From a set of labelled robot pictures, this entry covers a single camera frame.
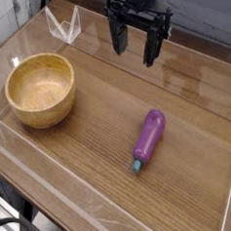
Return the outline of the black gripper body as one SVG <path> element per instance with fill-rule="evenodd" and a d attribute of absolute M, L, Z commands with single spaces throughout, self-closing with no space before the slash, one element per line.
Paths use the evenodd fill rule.
<path fill-rule="evenodd" d="M 112 31 L 127 24 L 142 30 L 150 26 L 168 30 L 173 15 L 159 0 L 106 0 L 105 14 Z"/>

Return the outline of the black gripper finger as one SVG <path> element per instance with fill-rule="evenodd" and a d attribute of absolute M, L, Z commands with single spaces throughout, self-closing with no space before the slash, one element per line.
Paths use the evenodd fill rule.
<path fill-rule="evenodd" d="M 128 46 L 127 25 L 123 18 L 113 11 L 108 12 L 109 29 L 111 32 L 112 46 L 114 51 L 121 55 Z"/>
<path fill-rule="evenodd" d="M 162 47 L 163 36 L 157 27 L 149 27 L 147 29 L 147 38 L 145 41 L 145 49 L 143 63 L 147 67 L 154 64 L 154 60 L 159 56 Z"/>

